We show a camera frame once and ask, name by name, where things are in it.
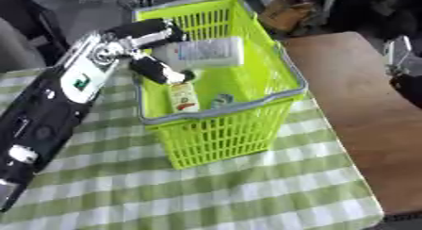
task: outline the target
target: plastic basket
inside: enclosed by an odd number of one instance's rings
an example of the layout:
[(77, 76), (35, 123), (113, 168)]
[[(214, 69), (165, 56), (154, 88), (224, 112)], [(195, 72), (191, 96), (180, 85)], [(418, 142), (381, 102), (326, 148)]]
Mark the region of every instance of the plastic basket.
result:
[(134, 12), (134, 20), (172, 18), (192, 40), (242, 37), (245, 65), (204, 70), (194, 82), (201, 108), (219, 93), (235, 104), (171, 113), (167, 86), (136, 77), (139, 116), (156, 132), (171, 164), (183, 169), (267, 150), (307, 83), (243, 0), (186, 0)]

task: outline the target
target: basket rim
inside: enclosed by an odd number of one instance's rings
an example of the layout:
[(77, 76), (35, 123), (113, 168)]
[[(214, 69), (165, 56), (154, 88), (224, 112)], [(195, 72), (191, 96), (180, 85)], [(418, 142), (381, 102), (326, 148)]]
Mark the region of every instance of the basket rim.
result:
[[(163, 5), (151, 7), (151, 8), (141, 8), (141, 9), (134, 10), (132, 19), (136, 20), (136, 14), (138, 12), (145, 12), (145, 11), (151, 11), (151, 10), (160, 9), (160, 8), (175, 7), (175, 6), (192, 4), (192, 3), (201, 3), (201, 2), (206, 2), (206, 1), (215, 1), (215, 0), (182, 0), (182, 1), (171, 2), (171, 3), (167, 3), (167, 4), (163, 4)], [(255, 12), (251, 10), (251, 8), (245, 2), (245, 0), (238, 0), (238, 2), (240, 2), (240, 4), (244, 6), (245, 10), (247, 10), (249, 14), (252, 15), (252, 18), (254, 18)], [(147, 125), (154, 125), (154, 124), (170, 123), (177, 120), (189, 120), (189, 119), (200, 120), (204, 118), (213, 118), (213, 117), (218, 117), (224, 114), (235, 113), (241, 110), (247, 110), (247, 109), (260, 107), (276, 99), (287, 98), (287, 97), (305, 93), (308, 90), (308, 82), (306, 81), (304, 76), (301, 74), (299, 69), (293, 63), (290, 56), (285, 51), (285, 48), (283, 48), (279, 42), (278, 43), (276, 42), (274, 47), (276, 47), (275, 48), (276, 50), (280, 51), (281, 59), (284, 60), (284, 63), (286, 64), (288, 71), (292, 73), (295, 79), (297, 80), (299, 86), (296, 89), (273, 92), (272, 94), (267, 95), (261, 99), (257, 99), (250, 102), (244, 102), (244, 103), (236, 103), (236, 104), (228, 105), (226, 107), (221, 107), (221, 108), (206, 109), (200, 112), (191, 112), (191, 113), (188, 113), (188, 112), (172, 113), (172, 114), (161, 116), (161, 117), (147, 118), (145, 117), (143, 106), (142, 106), (141, 81), (139, 80), (139, 78), (134, 76), (133, 80), (134, 80), (134, 84), (136, 88), (135, 93), (138, 100), (138, 115), (141, 121)]]

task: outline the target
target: basket handle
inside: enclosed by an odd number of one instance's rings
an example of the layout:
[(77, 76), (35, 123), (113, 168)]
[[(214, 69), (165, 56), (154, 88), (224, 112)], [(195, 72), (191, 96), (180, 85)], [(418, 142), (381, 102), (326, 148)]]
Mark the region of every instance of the basket handle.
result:
[[(196, 3), (202, 3), (202, 2), (207, 2), (207, 1), (216, 1), (216, 0), (179, 0), (179, 1), (161, 4), (161, 5), (154, 6), (154, 7), (135, 9), (132, 12), (132, 21), (135, 21), (137, 19), (137, 14), (139, 12), (142, 13), (142, 12), (157, 10), (157, 9), (161, 9), (161, 8), (180, 7), (180, 6), (183, 6), (183, 5), (196, 4)], [(237, 0), (237, 1), (243, 6), (243, 8), (246, 11), (248, 11), (248, 14), (250, 15), (251, 18), (253, 18), (253, 19), (257, 18), (256, 12), (248, 5), (248, 3), (246, 3), (245, 0)]]
[(287, 54), (287, 52), (285, 51), (285, 49), (281, 46), (281, 48), (277, 49), (277, 52), (281, 54), (281, 58), (284, 60), (284, 62), (287, 65), (287, 68), (289, 70), (290, 73), (292, 73), (295, 77), (296, 80), (299, 84), (299, 86), (296, 89), (293, 90), (286, 90), (286, 91), (281, 91), (281, 92), (275, 92), (272, 93), (270, 95), (267, 95), (264, 98), (252, 101), (252, 102), (246, 102), (246, 103), (237, 103), (237, 104), (232, 104), (229, 105), (227, 107), (222, 107), (222, 108), (217, 108), (217, 109), (207, 109), (207, 110), (203, 110), (201, 112), (196, 112), (196, 113), (188, 113), (188, 112), (183, 112), (183, 113), (175, 113), (175, 114), (171, 114), (171, 115), (167, 115), (167, 116), (162, 116), (162, 117), (158, 117), (158, 118), (147, 118), (144, 115), (144, 111), (143, 111), (143, 106), (142, 106), (142, 83), (141, 80), (137, 77), (134, 76), (134, 84), (135, 84), (135, 94), (138, 100), (138, 115), (141, 119), (141, 121), (144, 124), (160, 124), (160, 123), (168, 123), (171, 121), (175, 121), (175, 120), (183, 120), (183, 119), (204, 119), (204, 118), (210, 118), (210, 117), (216, 117), (219, 115), (224, 115), (224, 114), (229, 114), (229, 113), (233, 113), (233, 112), (237, 112), (240, 110), (246, 110), (246, 109), (251, 109), (251, 108), (255, 108), (255, 107), (260, 107), (263, 106), (275, 99), (278, 98), (283, 98), (283, 97), (289, 97), (289, 96), (293, 96), (293, 95), (298, 95), (301, 93), (304, 93), (308, 90), (308, 82), (306, 81), (306, 79), (303, 77), (303, 75), (301, 74), (301, 72), (299, 71), (299, 69), (296, 67), (296, 65), (293, 63), (293, 61), (290, 59), (290, 56)]

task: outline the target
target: checkered tablecloth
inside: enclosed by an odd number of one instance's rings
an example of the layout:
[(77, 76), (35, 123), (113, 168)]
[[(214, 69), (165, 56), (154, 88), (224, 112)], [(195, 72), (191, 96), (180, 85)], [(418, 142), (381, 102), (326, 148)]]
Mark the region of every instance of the checkered tablecloth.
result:
[[(2, 74), (2, 110), (38, 71)], [(263, 153), (176, 171), (137, 117), (130, 74), (90, 115), (0, 229), (362, 229), (383, 213), (308, 96)]]

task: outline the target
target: wooden table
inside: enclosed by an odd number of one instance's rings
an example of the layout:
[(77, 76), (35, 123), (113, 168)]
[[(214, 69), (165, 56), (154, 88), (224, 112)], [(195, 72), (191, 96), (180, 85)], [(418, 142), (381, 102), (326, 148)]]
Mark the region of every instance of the wooden table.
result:
[(389, 86), (381, 55), (352, 32), (285, 45), (386, 214), (421, 210), (422, 110)]

